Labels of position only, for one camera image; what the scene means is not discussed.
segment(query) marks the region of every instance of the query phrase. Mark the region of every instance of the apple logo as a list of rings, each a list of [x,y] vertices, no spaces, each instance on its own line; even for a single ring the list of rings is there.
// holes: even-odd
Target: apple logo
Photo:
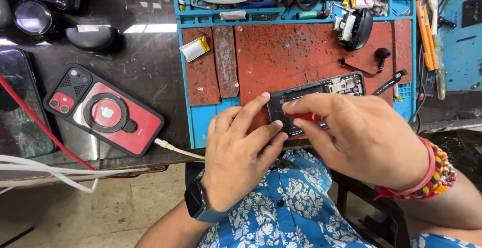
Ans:
[[[113,109],[109,109],[108,107],[100,107],[102,109],[102,116],[110,118],[114,114]]]

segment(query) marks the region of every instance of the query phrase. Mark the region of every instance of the lens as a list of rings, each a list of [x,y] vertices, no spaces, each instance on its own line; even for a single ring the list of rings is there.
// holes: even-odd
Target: lens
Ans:
[[[59,101],[57,99],[50,100],[50,107],[57,108],[59,106]]]
[[[60,106],[60,111],[63,113],[69,112],[69,107],[67,105]]]

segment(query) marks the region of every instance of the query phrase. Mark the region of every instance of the forearm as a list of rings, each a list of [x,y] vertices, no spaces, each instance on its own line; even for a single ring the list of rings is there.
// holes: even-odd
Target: forearm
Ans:
[[[453,229],[482,229],[482,196],[459,171],[455,185],[446,192],[423,200],[397,200],[406,217]]]
[[[191,218],[186,202],[182,201],[144,233],[136,248],[196,247],[204,232],[211,225],[212,223]]]

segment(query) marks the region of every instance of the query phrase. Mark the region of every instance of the floral shirt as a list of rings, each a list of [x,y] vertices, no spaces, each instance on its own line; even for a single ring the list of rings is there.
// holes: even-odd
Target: floral shirt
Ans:
[[[331,184],[320,160],[304,150],[287,151],[198,247],[374,247],[341,217],[327,194]],[[431,234],[414,238],[412,247],[480,248]]]

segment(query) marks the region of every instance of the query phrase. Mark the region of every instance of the floor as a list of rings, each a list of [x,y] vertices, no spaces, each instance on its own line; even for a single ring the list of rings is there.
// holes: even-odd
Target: floor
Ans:
[[[33,232],[8,247],[134,247],[149,226],[182,201],[184,172],[184,164],[179,164],[161,173],[104,179],[93,194],[64,184],[11,190],[0,196],[0,243],[34,225]],[[336,199],[336,190],[334,184],[330,197]],[[352,197],[351,220],[375,213]]]

